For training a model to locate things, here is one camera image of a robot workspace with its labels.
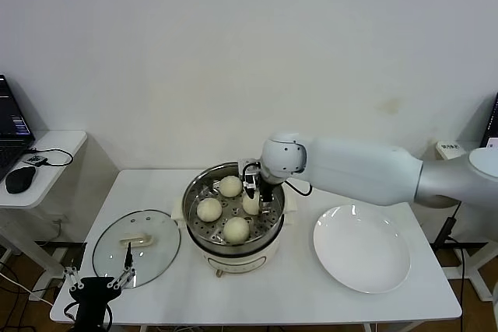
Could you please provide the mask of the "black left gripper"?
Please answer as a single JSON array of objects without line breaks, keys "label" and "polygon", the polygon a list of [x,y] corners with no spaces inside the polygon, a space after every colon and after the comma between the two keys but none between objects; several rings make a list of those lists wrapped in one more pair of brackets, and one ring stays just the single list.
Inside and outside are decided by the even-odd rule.
[{"label": "black left gripper", "polygon": [[65,266],[64,276],[70,283],[70,296],[80,304],[108,304],[119,296],[119,290],[128,285],[135,277],[133,268],[132,244],[128,243],[124,270],[117,278],[86,277],[80,278],[75,266]]}]

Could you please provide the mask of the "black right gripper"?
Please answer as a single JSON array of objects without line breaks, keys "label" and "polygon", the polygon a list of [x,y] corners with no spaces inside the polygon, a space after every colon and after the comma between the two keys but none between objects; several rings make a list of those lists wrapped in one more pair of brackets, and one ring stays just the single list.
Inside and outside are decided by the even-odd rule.
[{"label": "black right gripper", "polygon": [[275,178],[267,170],[249,170],[242,176],[244,198],[254,200],[260,193],[259,213],[268,215],[272,212],[272,192]]}]

